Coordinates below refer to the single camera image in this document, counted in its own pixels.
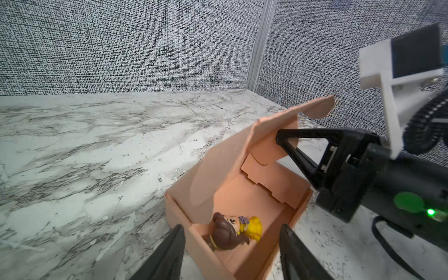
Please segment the small brown yellow figurine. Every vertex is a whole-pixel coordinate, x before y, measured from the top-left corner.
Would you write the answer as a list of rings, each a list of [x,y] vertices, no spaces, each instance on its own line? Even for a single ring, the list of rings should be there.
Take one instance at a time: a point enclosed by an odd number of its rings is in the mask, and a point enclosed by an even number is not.
[[[263,225],[258,217],[228,216],[220,212],[212,217],[212,231],[203,236],[212,251],[233,250],[239,245],[260,241]]]

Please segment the pink paper box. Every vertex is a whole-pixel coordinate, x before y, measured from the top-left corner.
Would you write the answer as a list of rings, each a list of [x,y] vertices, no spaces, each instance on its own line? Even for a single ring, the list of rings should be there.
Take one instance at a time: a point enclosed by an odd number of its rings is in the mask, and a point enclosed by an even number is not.
[[[258,119],[209,149],[168,189],[168,223],[184,227],[185,247],[206,280],[267,278],[279,252],[281,226],[294,226],[313,194],[308,181],[279,163],[287,154],[275,137],[279,130],[297,128],[299,113],[320,119],[334,103],[333,96],[318,98]],[[258,217],[261,240],[212,250],[204,238],[217,212]]]

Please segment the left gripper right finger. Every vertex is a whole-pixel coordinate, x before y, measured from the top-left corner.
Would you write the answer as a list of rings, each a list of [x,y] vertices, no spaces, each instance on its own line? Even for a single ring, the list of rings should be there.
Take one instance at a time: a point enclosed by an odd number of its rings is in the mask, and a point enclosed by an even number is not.
[[[287,224],[281,227],[279,246],[284,280],[333,279]]]

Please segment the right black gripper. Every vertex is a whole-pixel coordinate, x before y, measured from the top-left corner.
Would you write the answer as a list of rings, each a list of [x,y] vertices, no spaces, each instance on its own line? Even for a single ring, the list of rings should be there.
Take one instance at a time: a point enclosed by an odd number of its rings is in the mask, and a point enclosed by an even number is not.
[[[318,190],[317,204],[349,222],[360,205],[406,232],[448,249],[448,169],[402,152],[389,158],[359,129],[280,129],[275,137]]]

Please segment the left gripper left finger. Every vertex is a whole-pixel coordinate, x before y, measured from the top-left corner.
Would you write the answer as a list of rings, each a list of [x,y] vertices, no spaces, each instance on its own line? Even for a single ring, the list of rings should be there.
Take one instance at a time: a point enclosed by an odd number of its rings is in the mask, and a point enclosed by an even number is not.
[[[186,237],[176,225],[130,280],[179,280]]]

